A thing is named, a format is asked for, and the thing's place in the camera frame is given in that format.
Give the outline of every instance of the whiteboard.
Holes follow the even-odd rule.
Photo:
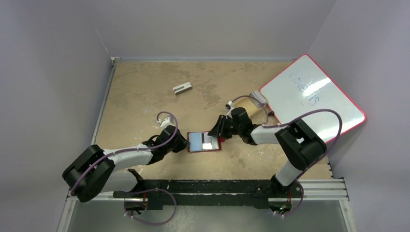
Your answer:
[[[302,55],[261,88],[280,123],[317,109],[333,109],[342,118],[342,133],[366,120],[363,111],[333,82],[309,55]],[[336,116],[320,112],[303,120],[326,143],[339,127]]]

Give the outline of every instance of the wooden table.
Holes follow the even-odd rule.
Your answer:
[[[155,117],[173,113],[181,133],[208,131],[225,104],[259,90],[289,62],[120,62],[101,119],[97,144],[101,148],[133,146],[161,132]],[[191,82],[193,90],[175,96],[172,88]],[[264,121],[260,111],[254,123]],[[235,136],[221,151],[177,154],[135,169],[145,179],[270,179],[287,158],[279,145],[251,146]],[[327,159],[303,179],[330,179]]]

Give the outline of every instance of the small white object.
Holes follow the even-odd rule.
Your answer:
[[[250,98],[250,101],[253,102],[253,104],[255,104],[257,107],[263,107],[268,103],[267,99],[262,95],[262,93],[257,90],[252,91],[250,93],[250,96],[258,100],[258,102],[256,102],[253,98]]]
[[[174,88],[172,88],[172,91],[174,91],[175,95],[179,95],[191,89],[192,89],[191,83],[187,82],[187,83],[183,83],[181,85],[175,86]]]
[[[174,118],[171,116],[168,116],[164,118],[164,120],[161,122],[161,130],[165,129],[168,126],[173,126],[174,125]]]

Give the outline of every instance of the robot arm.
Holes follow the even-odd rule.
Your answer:
[[[63,179],[74,189],[79,201],[87,202],[105,191],[130,191],[137,184],[140,175],[133,169],[125,172],[120,170],[136,165],[150,165],[164,158],[169,152],[177,153],[185,149],[189,142],[181,135],[169,121],[161,125],[164,128],[160,135],[154,135],[147,141],[134,147],[110,150],[101,149],[98,145],[89,146],[64,172]],[[174,131],[175,136],[167,144],[163,144],[171,138]],[[86,170],[102,157],[106,157],[92,168],[83,178],[81,176]]]
[[[324,141],[301,119],[286,127],[265,128],[253,124],[244,108],[233,109],[231,116],[220,115],[208,135],[224,139],[239,135],[250,145],[280,144],[288,161],[271,179],[274,191],[287,189],[327,150]]]

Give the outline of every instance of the white wall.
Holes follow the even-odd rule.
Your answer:
[[[410,1],[338,0],[309,53],[367,113],[330,156],[359,231],[408,232]]]
[[[86,0],[114,57],[283,59],[306,53],[335,0]]]
[[[0,231],[55,231],[110,58],[80,1],[0,2]]]

